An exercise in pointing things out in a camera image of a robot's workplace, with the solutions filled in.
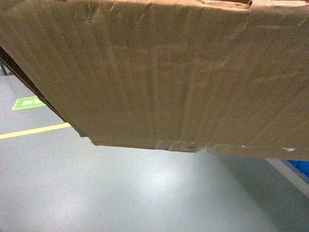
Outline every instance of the green floor marking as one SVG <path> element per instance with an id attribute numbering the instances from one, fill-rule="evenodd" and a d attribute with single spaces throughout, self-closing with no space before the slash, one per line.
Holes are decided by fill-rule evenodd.
<path id="1" fill-rule="evenodd" d="M 44 106 L 45 104 L 41 102 L 38 97 L 20 98 L 17 99 L 12 110 L 22 110 L 33 107 Z"/>

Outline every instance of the epoxy floor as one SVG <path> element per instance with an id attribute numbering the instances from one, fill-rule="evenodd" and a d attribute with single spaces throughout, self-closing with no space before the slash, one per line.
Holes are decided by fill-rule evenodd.
<path id="1" fill-rule="evenodd" d="M 0 134 L 63 123 L 0 77 Z M 309 199 L 264 159 L 94 146 L 73 128 L 0 139 L 1 232 L 308 232 Z"/>

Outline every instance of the cardboard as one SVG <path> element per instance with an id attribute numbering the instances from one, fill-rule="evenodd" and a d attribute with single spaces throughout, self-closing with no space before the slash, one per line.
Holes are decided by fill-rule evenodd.
<path id="1" fill-rule="evenodd" d="M 309 160 L 309 6 L 0 0 L 0 45 L 96 145 Z"/>

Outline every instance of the torn cardboard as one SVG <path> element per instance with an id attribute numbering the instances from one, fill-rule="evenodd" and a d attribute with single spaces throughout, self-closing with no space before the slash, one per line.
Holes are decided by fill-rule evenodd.
<path id="1" fill-rule="evenodd" d="M 94 144 L 309 159 L 306 2 L 0 3 L 2 48 Z"/>

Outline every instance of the cardboard box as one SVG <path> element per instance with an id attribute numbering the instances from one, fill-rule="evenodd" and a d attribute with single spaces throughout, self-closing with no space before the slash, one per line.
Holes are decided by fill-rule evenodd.
<path id="1" fill-rule="evenodd" d="M 0 44 L 96 145 L 309 159 L 309 5 L 0 0 Z"/>

